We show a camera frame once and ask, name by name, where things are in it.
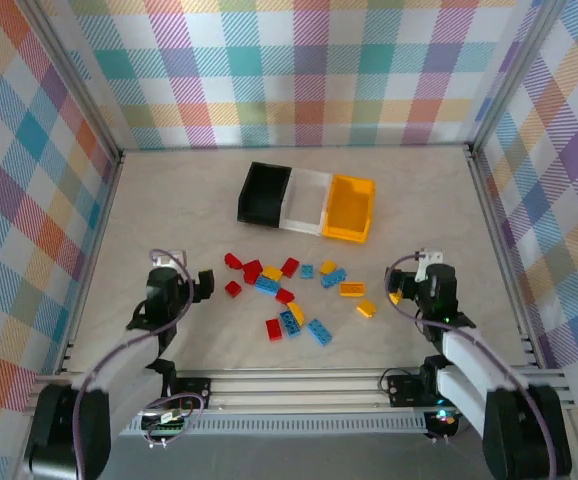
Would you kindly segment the yellow plastic bin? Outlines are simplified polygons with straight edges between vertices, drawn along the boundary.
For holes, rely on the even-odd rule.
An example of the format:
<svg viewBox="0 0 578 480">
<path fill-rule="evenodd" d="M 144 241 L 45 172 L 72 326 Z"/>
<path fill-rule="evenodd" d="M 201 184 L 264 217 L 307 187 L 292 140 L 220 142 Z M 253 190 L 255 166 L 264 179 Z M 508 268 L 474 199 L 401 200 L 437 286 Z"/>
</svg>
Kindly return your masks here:
<svg viewBox="0 0 578 480">
<path fill-rule="evenodd" d="M 321 234 L 354 243 L 365 243 L 373 218 L 374 180 L 333 176 Z"/>
</svg>

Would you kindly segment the blue rectangular lego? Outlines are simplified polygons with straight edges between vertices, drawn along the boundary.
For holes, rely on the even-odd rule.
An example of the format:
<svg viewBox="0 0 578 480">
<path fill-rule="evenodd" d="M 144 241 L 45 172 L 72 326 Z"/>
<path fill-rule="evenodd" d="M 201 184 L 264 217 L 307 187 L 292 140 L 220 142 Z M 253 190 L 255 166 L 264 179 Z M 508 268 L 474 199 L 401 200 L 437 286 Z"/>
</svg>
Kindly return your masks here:
<svg viewBox="0 0 578 480">
<path fill-rule="evenodd" d="M 300 334 L 300 325 L 290 310 L 280 313 L 280 321 L 288 337 L 293 338 Z"/>
</svg>

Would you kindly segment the black controller with led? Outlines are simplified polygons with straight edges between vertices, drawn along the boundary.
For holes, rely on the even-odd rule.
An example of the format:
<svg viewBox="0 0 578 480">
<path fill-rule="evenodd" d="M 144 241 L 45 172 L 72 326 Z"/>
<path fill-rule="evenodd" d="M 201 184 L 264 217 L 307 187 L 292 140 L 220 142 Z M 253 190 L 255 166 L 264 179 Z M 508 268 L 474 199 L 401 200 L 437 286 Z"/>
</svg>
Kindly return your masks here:
<svg viewBox="0 0 578 480">
<path fill-rule="evenodd" d="M 459 429 L 461 414 L 454 410 L 439 408 L 425 412 L 426 435 L 432 439 L 455 436 Z"/>
</svg>

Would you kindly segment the green circuit board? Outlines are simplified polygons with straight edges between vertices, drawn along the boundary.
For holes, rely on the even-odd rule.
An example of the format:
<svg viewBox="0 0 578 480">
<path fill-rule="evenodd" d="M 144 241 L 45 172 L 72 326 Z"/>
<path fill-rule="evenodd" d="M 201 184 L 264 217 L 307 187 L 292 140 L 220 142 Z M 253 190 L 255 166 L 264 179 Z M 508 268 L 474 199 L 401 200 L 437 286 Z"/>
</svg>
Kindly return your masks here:
<svg viewBox="0 0 578 480">
<path fill-rule="evenodd" d="M 180 408 L 147 410 L 142 413 L 140 428 L 151 436 L 173 436 L 183 429 L 189 415 Z"/>
</svg>

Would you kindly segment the white plastic bin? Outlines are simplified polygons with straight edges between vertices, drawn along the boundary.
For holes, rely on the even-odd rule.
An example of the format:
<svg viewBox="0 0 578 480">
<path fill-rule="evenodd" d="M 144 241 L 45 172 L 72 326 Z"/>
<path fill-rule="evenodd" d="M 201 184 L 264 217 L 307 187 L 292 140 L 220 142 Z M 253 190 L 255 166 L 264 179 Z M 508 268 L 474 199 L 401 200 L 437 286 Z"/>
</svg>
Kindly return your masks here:
<svg viewBox="0 0 578 480">
<path fill-rule="evenodd" d="M 332 181 L 331 173 L 293 168 L 281 204 L 279 228 L 321 236 Z"/>
</svg>

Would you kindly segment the black plastic bin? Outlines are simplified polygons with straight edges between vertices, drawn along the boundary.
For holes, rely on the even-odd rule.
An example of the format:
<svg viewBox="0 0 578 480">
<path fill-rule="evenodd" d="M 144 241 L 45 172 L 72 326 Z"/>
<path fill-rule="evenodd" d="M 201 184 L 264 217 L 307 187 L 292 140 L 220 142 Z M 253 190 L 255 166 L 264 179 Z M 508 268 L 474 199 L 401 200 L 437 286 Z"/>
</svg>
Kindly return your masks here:
<svg viewBox="0 0 578 480">
<path fill-rule="evenodd" d="M 291 167 L 252 162 L 238 197 L 237 220 L 278 228 Z"/>
</svg>

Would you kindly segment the aluminium side rail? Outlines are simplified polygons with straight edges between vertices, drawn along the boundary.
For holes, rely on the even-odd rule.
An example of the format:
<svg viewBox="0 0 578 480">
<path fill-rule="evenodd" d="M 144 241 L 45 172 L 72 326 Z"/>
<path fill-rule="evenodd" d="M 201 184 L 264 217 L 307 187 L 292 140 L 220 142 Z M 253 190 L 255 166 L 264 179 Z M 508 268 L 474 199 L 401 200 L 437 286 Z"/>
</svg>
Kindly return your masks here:
<svg viewBox="0 0 578 480">
<path fill-rule="evenodd" d="M 525 307 L 520 287 L 512 268 L 511 257 L 505 244 L 503 232 L 497 221 L 493 199 L 487 188 L 478 156 L 473 153 L 470 144 L 464 145 L 463 150 L 518 331 L 523 342 L 529 344 L 528 353 L 533 359 L 532 365 L 535 368 L 546 369 L 547 364 L 545 363 L 538 337 L 530 322 L 528 310 Z"/>
<path fill-rule="evenodd" d="M 68 351 L 73 347 L 77 337 L 77 332 L 87 301 L 100 249 L 103 243 L 113 201 L 122 174 L 125 157 L 126 152 L 124 149 L 121 149 L 118 153 L 118 156 L 114 159 L 114 166 L 111 171 L 107 196 L 105 197 L 105 202 L 103 203 L 102 209 L 100 211 L 99 221 L 95 229 L 95 236 L 93 238 L 93 243 L 91 244 L 90 254 L 84 265 L 82 281 L 80 282 L 77 297 L 75 299 L 75 303 L 66 325 L 65 336 L 58 349 L 58 355 L 52 369 L 54 374 L 60 374 L 63 372 L 63 367 L 65 366 L 67 360 L 70 358 Z"/>
</svg>

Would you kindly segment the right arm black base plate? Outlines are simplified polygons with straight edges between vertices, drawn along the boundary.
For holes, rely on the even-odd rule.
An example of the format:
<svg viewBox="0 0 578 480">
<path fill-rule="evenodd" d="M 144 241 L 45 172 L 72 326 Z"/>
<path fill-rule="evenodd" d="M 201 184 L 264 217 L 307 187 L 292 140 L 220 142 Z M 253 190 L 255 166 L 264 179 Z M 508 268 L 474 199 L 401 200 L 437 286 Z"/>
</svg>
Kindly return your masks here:
<svg viewBox="0 0 578 480">
<path fill-rule="evenodd" d="M 378 382 L 379 390 L 386 394 L 392 408 L 437 407 L 444 403 L 440 396 L 426 389 L 419 375 L 404 369 L 387 369 Z"/>
</svg>

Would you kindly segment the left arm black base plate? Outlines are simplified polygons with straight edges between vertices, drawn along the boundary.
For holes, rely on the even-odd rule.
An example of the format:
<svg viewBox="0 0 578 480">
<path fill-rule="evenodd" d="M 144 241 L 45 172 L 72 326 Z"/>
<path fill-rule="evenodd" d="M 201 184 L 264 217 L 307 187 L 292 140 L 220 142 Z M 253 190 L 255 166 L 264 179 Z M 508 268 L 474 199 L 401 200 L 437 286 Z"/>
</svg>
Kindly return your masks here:
<svg viewBox="0 0 578 480">
<path fill-rule="evenodd" d="M 163 375 L 163 398 L 170 398 L 176 394 L 196 394 L 203 398 L 208 405 L 211 393 L 211 379 L 206 377 L 179 376 L 175 364 L 164 360 L 162 364 Z M 195 397 L 179 397 L 165 403 L 165 408 L 181 408 L 183 410 L 195 410 L 200 408 L 200 401 Z"/>
</svg>

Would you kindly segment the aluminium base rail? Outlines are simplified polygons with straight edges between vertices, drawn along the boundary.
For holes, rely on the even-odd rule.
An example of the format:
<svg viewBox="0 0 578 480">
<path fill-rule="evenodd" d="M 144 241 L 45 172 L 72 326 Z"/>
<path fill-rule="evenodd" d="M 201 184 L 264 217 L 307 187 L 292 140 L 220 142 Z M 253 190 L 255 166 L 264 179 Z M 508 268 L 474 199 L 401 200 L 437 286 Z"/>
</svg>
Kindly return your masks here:
<svg viewBox="0 0 578 480">
<path fill-rule="evenodd" d="M 383 369 L 228 369 L 180 370 L 179 376 L 211 379 L 207 414 L 343 414 L 377 411 L 430 412 L 439 408 L 467 412 L 481 405 L 488 393 L 518 386 L 549 385 L 565 407 L 573 404 L 562 372 L 538 368 L 518 368 L 507 374 L 487 373 L 478 367 L 464 373 L 449 366 L 438 373 L 438 384 L 422 380 L 432 394 L 444 399 L 437 407 L 396 407 L 379 390 Z M 110 408 L 138 413 L 162 397 L 163 376 L 152 370 L 133 373 L 101 372 L 93 376 L 63 371 L 42 376 L 32 388 L 28 413 L 39 404 L 40 391 L 49 384 L 73 389 L 102 390 L 109 395 Z"/>
</svg>

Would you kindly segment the aluminium frame post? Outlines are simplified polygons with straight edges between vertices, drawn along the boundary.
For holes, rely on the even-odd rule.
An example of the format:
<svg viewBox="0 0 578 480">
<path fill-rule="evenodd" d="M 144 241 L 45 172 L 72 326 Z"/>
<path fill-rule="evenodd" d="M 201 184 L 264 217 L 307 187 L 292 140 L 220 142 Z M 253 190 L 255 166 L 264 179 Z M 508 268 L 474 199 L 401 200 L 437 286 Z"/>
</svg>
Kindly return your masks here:
<svg viewBox="0 0 578 480">
<path fill-rule="evenodd" d="M 551 28 L 558 19 L 568 0 L 544 0 L 533 23 L 528 27 L 527 35 L 520 43 L 517 53 L 510 63 L 500 88 L 491 101 L 490 107 L 476 130 L 474 139 L 468 143 L 470 151 L 481 150 L 500 122 L 504 110 L 510 103 L 515 91 L 525 78 L 532 62 L 539 53 Z"/>
<path fill-rule="evenodd" d="M 105 121 L 101 110 L 95 103 L 68 49 L 61 41 L 39 0 L 15 0 L 15 2 L 32 30 L 38 36 L 65 85 L 74 96 L 76 103 L 86 120 L 90 123 L 92 131 L 101 142 L 103 149 L 115 164 L 121 162 L 123 150 L 118 147 L 114 140 L 111 129 Z"/>
</svg>

